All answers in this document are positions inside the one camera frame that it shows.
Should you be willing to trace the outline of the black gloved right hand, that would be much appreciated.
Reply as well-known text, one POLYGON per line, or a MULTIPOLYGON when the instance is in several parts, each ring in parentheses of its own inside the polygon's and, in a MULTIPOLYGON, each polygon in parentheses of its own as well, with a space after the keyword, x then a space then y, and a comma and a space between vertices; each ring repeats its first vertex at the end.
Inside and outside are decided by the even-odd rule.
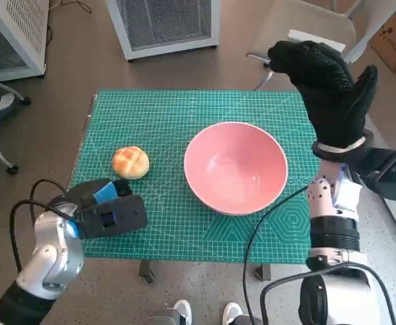
POLYGON ((278 41, 267 55, 271 70, 286 74, 302 96, 319 143, 346 149, 363 137, 376 94, 375 65, 354 79, 337 50, 313 41, 278 41))

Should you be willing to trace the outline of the black left hand blue tape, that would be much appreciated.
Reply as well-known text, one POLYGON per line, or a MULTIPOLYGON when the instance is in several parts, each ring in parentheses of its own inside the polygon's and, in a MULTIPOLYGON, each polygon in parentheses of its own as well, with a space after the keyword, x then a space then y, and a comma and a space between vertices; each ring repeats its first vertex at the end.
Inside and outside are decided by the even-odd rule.
POLYGON ((64 200, 75 204, 79 211, 92 209, 101 204, 133 195, 127 179, 96 179, 71 187, 64 200))

